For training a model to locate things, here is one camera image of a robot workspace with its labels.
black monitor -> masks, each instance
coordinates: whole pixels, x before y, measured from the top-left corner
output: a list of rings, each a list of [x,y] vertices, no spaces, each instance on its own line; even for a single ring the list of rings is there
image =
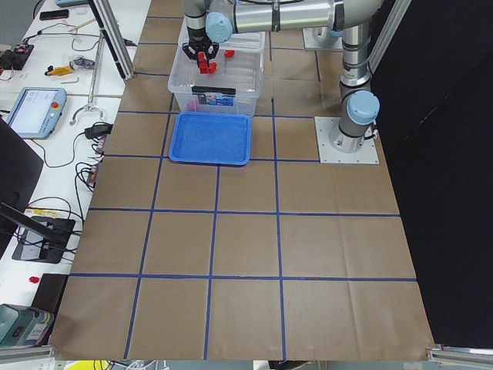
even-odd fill
[[[52,264],[62,259],[75,221],[23,214],[42,167],[42,159],[0,117],[0,257],[22,226],[12,258]]]

tablet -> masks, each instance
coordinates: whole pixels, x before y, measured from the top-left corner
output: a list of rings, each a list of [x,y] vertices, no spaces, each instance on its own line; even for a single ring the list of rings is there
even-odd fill
[[[64,89],[25,87],[7,123],[23,139],[46,139],[55,129],[66,100]]]

metal stand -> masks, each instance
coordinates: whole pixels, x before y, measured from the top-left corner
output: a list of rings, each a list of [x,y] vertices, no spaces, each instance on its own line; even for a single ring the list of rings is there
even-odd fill
[[[96,50],[96,60],[94,63],[94,69],[92,71],[92,80],[91,86],[89,87],[89,98],[87,99],[87,104],[77,109],[72,116],[72,120],[70,121],[70,125],[73,126],[77,122],[77,115],[79,113],[84,112],[99,112],[99,120],[102,120],[104,113],[101,108],[98,108],[92,101],[94,100],[94,88],[96,87],[96,79],[98,76],[98,66],[99,66],[99,57],[101,55],[102,42],[104,38],[102,37],[102,33],[99,33],[99,43],[98,48]]]
[[[306,50],[332,50],[335,52],[343,50],[342,38],[333,37],[327,27],[303,29],[303,41]]]
[[[363,146],[355,153],[342,153],[336,150],[329,141],[329,132],[339,123],[340,117],[315,117],[317,129],[318,153],[320,163],[332,164],[379,164],[377,149],[373,139],[363,142]]]

